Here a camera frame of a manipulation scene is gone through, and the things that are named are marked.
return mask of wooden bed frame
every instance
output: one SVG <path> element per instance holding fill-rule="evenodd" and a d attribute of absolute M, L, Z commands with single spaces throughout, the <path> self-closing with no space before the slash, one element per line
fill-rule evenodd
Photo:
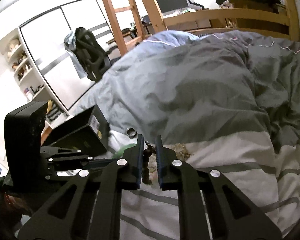
<path fill-rule="evenodd" d="M 102 0 L 106 9 L 106 13 L 109 18 L 109 22 L 114 34 L 114 39 L 118 45 L 118 49 L 120 54 L 123 56 L 128 52 L 129 49 L 133 48 L 136 43 L 141 42 L 142 40 L 147 38 L 145 35 L 144 28 L 141 23 L 140 15 L 137 9 L 135 0 L 128 0 L 130 6 L 123 8 L 114 8 L 111 0 Z M 281 24 L 288 27 L 289 34 L 283 34 L 276 31 L 268 31 L 261 29 L 251 29 L 251 28 L 238 28 L 238 27 L 223 27 L 223 28 L 206 28 L 206 29 L 198 29 L 191 30 L 189 32 L 194 34 L 209 34 L 209 33 L 222 33 L 227 31 L 232 31 L 234 29 L 238 29 L 241 31 L 249 31 L 260 33 L 265 36 L 272 36 L 274 38 L 286 38 L 291 41 L 299 41 L 299 19 L 298 12 L 295 5 L 294 0 L 285 0 L 286 1 L 286 15 L 284 14 L 276 14 L 273 12 L 256 10 L 256 9 L 246 9 L 246 8 L 231 8 L 231 9 L 213 9 L 213 10 L 199 10 L 196 12 L 187 12 L 185 14 L 169 17 L 163 19 L 160 8 L 156 2 L 156 0 L 142 0 L 146 11 L 149 15 L 150 21 L 152 23 L 154 31 L 160 32 L 167 30 L 168 26 L 187 23 L 187 22 L 195 22 L 198 20 L 214 20 L 221 19 L 221 21 L 225 19 L 249 19 L 249 20 L 258 20 L 258 21 L 266 21 L 275 24 Z M 136 24 L 138 37 L 135 39 L 125 43 L 119 23 L 116 17 L 116 13 L 131 10 L 134 18 L 134 22 Z"/>

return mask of white striped sheet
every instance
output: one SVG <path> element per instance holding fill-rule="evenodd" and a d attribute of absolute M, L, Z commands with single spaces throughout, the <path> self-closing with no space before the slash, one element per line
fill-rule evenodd
<path fill-rule="evenodd" d="M 279 208 L 279 220 L 277 226 L 281 231 L 296 223 L 300 218 L 300 197 L 298 203 L 291 203 Z"/>
<path fill-rule="evenodd" d="M 300 170 L 300 145 L 282 146 L 279 153 L 275 156 L 275 167 L 277 177 L 285 169 Z"/>
<path fill-rule="evenodd" d="M 171 198 L 175 198 L 175 199 L 178 198 L 178 193 L 177 193 L 176 190 L 165 190 L 165 191 L 163 191 L 163 190 L 159 189 L 159 187 L 153 188 L 150 185 L 145 185 L 143 183 L 141 183 L 140 189 L 144 190 L 146 192 L 151 192 L 151 193 L 153 193 L 157 196 L 165 196 L 165 197 L 171 197 Z"/>
<path fill-rule="evenodd" d="M 121 214 L 138 220 L 145 228 L 161 235 L 179 239 L 177 206 L 122 191 Z"/>
<path fill-rule="evenodd" d="M 279 200 L 277 180 L 272 174 L 256 169 L 229 172 L 224 175 L 258 207 L 263 207 Z"/>
<path fill-rule="evenodd" d="M 111 130 L 109 132 L 109 141 L 108 144 L 110 147 L 112 147 L 115 151 L 119 151 L 121 147 L 132 144 L 132 143 L 137 143 L 137 137 L 130 139 L 128 135 L 125 135 L 123 133 L 119 133 L 117 131 Z"/>
<path fill-rule="evenodd" d="M 271 221 L 275 224 L 278 223 L 278 220 L 279 220 L 279 208 L 271 211 L 271 212 L 268 212 L 266 213 L 267 217 L 271 219 Z"/>
<path fill-rule="evenodd" d="M 194 168 L 246 162 L 274 167 L 275 153 L 267 132 L 238 132 L 212 141 L 185 145 L 193 154 L 187 162 Z"/>
<path fill-rule="evenodd" d="M 120 240 L 155 240 L 152 237 L 146 236 L 135 226 L 120 220 Z"/>
<path fill-rule="evenodd" d="M 278 181 L 279 201 L 300 196 L 300 175 L 289 173 Z"/>

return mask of black case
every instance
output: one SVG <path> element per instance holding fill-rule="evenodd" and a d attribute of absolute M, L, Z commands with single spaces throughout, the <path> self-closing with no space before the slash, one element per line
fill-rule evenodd
<path fill-rule="evenodd" d="M 92 157 L 107 152 L 109 124 L 97 105 L 53 129 L 43 146 L 82 150 Z"/>

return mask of bed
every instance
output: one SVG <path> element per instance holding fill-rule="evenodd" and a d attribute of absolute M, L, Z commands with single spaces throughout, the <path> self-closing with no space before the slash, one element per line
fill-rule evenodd
<path fill-rule="evenodd" d="M 155 0 L 142 1 L 157 32 L 151 37 L 143 33 L 135 0 L 119 9 L 103 0 L 122 58 L 76 103 L 73 114 L 98 104 L 115 151 L 136 143 L 127 128 L 150 143 L 161 135 L 165 147 L 186 151 L 186 161 L 196 169 L 224 173 L 286 236 L 300 218 L 300 43 L 294 1 L 287 0 L 286 16 L 224 9 L 165 20 Z M 126 44 L 115 14 L 128 9 L 139 36 Z M 191 31 L 206 34 L 199 38 L 167 31 L 169 25 L 202 18 L 269 21 L 288 26 L 289 33 Z M 179 239 L 177 193 L 159 189 L 155 166 L 151 160 L 152 185 L 122 192 L 120 239 Z"/>

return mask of shelf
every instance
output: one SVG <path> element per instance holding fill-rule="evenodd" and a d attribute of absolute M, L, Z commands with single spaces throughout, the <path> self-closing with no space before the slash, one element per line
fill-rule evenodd
<path fill-rule="evenodd" d="M 35 99 L 35 97 L 36 97 L 38 94 L 40 94 L 40 92 L 41 92 L 42 90 L 44 90 L 45 88 L 46 88 L 46 86 L 43 86 L 42 88 L 40 88 L 40 90 L 33 96 L 33 98 L 30 100 L 30 102 L 33 101 L 33 100 Z"/>
<path fill-rule="evenodd" d="M 22 51 L 22 44 L 19 45 L 17 49 L 15 49 L 11 55 L 11 58 L 8 59 L 8 64 L 10 64 L 13 60 L 13 58 L 18 55 Z"/>
<path fill-rule="evenodd" d="M 19 86 L 20 86 L 21 82 L 24 80 L 24 78 L 25 78 L 32 70 L 33 70 L 33 68 L 30 68 L 30 70 L 28 70 L 27 73 L 23 75 L 23 77 L 22 77 L 22 78 L 20 79 L 20 81 L 19 81 Z"/>
<path fill-rule="evenodd" d="M 28 60 L 28 58 L 24 59 L 16 68 L 16 70 L 14 71 L 14 76 L 18 75 L 19 70 L 23 67 L 23 65 L 26 63 L 26 61 Z"/>
<path fill-rule="evenodd" d="M 66 121 L 67 117 L 61 113 L 55 120 L 52 121 L 52 123 L 49 123 L 46 120 L 46 123 L 52 128 L 55 129 L 57 126 L 63 124 Z"/>

